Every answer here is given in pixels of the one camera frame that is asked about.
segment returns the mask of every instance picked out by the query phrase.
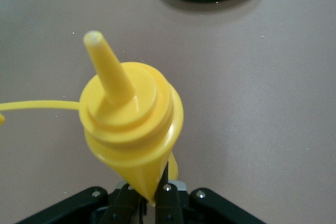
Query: nozzle tip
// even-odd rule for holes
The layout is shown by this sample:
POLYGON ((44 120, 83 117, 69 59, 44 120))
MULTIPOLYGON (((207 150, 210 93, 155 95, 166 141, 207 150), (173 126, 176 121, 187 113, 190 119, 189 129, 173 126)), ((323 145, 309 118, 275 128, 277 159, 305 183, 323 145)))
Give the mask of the nozzle tip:
POLYGON ((103 38, 103 35, 99 31, 89 31, 84 35, 83 42, 85 45, 96 45, 103 38))

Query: table surface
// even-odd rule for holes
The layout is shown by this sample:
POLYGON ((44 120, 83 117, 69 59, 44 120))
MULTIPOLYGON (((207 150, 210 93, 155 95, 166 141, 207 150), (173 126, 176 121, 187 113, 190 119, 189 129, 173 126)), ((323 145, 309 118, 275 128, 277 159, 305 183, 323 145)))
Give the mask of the table surface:
MULTIPOLYGON (((101 31, 120 61, 179 92, 174 154, 267 223, 335 223, 336 0, 0 0, 0 102, 78 101, 101 31)), ((0 223, 121 178, 88 150, 76 111, 5 112, 0 223)))

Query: metal screw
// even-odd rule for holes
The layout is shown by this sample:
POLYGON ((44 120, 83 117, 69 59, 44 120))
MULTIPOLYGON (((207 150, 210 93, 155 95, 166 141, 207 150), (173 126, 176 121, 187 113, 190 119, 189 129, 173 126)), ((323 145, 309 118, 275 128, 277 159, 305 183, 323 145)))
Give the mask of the metal screw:
POLYGON ((100 195, 100 191, 95 190, 91 195, 92 197, 98 197, 100 195))
POLYGON ((203 192, 202 190, 198 190, 196 196, 200 199, 203 199, 205 198, 205 192, 203 192))
POLYGON ((173 218, 172 215, 167 215, 166 220, 167 220, 168 222, 172 222, 172 221, 174 220, 174 218, 173 218))
POLYGON ((165 184, 165 185, 163 186, 163 190, 165 190, 165 191, 170 191, 171 189, 172 189, 172 186, 169 185, 169 184, 165 184))
POLYGON ((114 222, 114 221, 117 221, 117 220, 119 220, 119 216, 118 216, 116 213, 114 213, 114 214, 112 215, 111 220, 112 220, 113 222, 114 222))

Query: yellow squeeze bottle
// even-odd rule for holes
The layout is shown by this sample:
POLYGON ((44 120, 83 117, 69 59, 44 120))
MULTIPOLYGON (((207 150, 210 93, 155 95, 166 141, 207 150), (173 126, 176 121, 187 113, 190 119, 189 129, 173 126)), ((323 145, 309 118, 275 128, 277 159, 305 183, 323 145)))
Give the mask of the yellow squeeze bottle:
POLYGON ((168 160, 169 179, 177 179, 172 148, 183 124, 181 99, 155 68, 120 63, 100 32, 86 33, 83 42, 97 73, 79 100, 87 144, 153 203, 168 160))

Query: bottle nozzle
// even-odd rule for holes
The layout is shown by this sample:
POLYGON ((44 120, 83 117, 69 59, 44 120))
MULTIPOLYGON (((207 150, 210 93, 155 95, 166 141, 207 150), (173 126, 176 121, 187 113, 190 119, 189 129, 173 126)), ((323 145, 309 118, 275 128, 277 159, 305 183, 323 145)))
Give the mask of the bottle nozzle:
POLYGON ((120 65, 103 35, 89 31, 83 42, 90 55, 96 73, 111 104, 124 104, 134 97, 133 83, 120 65))

